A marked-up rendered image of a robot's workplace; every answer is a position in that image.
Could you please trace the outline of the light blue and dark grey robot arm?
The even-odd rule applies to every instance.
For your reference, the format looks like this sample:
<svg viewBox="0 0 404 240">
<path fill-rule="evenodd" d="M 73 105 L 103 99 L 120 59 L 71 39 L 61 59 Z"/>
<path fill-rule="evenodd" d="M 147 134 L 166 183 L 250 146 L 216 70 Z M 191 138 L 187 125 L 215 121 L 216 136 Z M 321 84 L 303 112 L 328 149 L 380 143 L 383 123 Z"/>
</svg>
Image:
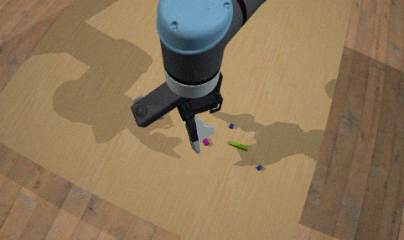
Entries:
<svg viewBox="0 0 404 240">
<path fill-rule="evenodd" d="M 131 106 L 138 127 L 213 91 L 225 47 L 265 1 L 159 0 L 157 31 L 166 81 Z"/>
</svg>

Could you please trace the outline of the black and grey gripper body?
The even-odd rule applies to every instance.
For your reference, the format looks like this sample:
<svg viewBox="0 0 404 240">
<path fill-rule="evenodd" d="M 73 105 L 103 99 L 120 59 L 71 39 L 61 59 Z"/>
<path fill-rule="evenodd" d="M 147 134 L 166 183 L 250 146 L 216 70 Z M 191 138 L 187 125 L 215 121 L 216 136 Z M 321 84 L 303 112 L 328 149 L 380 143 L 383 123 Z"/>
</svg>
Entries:
<svg viewBox="0 0 404 240">
<path fill-rule="evenodd" d="M 221 86 L 222 78 L 223 78 L 223 75 L 220 72 L 217 85 L 213 89 L 213 91 L 211 91 L 209 94 L 207 94 L 203 97 L 190 98 L 186 102 L 177 106 L 180 117 L 182 118 L 183 121 L 185 121 L 186 117 L 189 117 L 189 116 L 195 117 L 195 114 L 198 114 L 201 112 L 206 112 L 206 111 L 210 110 L 210 114 L 211 114 L 211 113 L 220 111 L 221 105 L 223 102 L 223 98 L 220 94 L 220 86 Z M 219 107 L 218 107 L 218 104 L 220 104 Z M 216 108 L 216 107 L 218 107 L 218 108 Z M 202 110 L 202 111 L 200 111 L 200 110 Z"/>
</svg>

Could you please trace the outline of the lime green rod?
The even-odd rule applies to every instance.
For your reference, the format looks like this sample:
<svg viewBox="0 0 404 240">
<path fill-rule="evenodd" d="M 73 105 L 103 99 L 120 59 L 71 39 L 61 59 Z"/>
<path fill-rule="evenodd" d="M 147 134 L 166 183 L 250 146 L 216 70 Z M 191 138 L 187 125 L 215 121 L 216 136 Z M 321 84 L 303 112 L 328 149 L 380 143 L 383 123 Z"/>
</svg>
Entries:
<svg viewBox="0 0 404 240">
<path fill-rule="evenodd" d="M 231 146 L 234 146 L 234 147 L 236 147 L 236 148 L 238 148 L 238 149 L 243 149 L 243 150 L 245 150 L 245 151 L 247 151 L 248 150 L 248 146 L 245 146 L 245 145 L 243 145 L 243 144 L 240 144 L 240 143 L 237 143 L 237 142 L 234 142 L 234 141 L 230 141 L 230 144 L 229 145 L 231 145 Z"/>
</svg>

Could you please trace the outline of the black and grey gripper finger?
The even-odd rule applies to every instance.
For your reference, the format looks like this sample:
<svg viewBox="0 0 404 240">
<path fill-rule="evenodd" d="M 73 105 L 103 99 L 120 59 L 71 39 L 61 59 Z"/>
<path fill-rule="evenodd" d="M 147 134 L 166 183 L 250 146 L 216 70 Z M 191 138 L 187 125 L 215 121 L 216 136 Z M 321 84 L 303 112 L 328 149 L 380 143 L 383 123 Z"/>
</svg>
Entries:
<svg viewBox="0 0 404 240">
<path fill-rule="evenodd" d="M 201 117 L 193 118 L 191 116 L 185 118 L 185 127 L 189 135 L 191 148 L 197 154 L 200 153 L 199 143 L 215 132 L 214 126 L 204 125 Z"/>
</svg>

